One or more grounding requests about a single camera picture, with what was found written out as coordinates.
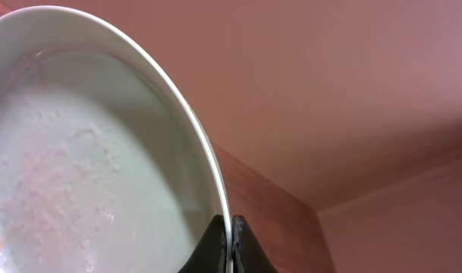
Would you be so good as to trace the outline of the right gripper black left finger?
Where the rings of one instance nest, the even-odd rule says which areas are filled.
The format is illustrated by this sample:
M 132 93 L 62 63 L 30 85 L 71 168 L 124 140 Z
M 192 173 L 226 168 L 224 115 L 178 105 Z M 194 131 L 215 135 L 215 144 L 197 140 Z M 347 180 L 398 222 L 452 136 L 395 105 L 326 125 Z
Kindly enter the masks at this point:
M 178 273 L 225 273 L 227 238 L 222 215 L 215 215 L 196 245 L 190 258 Z

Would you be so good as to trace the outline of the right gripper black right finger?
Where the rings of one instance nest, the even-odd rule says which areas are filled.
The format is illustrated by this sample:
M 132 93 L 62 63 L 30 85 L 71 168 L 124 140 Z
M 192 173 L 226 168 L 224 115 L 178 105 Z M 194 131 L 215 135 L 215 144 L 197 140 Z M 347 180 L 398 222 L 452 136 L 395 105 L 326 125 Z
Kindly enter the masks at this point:
M 278 273 L 242 215 L 232 218 L 233 273 Z

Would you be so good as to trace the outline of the pale green plate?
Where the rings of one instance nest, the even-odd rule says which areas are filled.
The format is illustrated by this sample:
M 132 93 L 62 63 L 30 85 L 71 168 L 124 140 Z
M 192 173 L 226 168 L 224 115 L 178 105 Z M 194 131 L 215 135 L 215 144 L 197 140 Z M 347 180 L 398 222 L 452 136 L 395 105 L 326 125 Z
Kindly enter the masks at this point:
M 178 272 L 231 219 L 193 110 L 128 35 L 42 5 L 0 17 L 0 272 Z

